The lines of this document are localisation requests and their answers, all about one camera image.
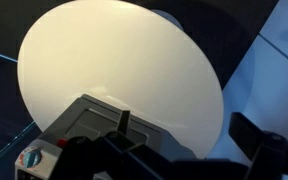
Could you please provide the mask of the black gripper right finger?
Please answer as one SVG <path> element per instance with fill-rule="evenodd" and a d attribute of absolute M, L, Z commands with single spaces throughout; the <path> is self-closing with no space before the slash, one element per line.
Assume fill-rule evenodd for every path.
<path fill-rule="evenodd" d="M 261 130 L 240 112 L 231 114 L 228 134 L 251 161 L 244 180 L 282 180 L 288 175 L 288 140 Z"/>

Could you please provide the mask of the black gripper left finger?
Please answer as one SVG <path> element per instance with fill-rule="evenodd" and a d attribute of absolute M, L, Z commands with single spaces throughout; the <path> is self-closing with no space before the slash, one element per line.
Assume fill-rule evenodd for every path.
<path fill-rule="evenodd" d="M 91 180 L 106 172 L 113 180 L 175 180 L 182 170 L 144 144 L 135 144 L 113 131 L 90 140 L 67 140 L 50 180 Z"/>

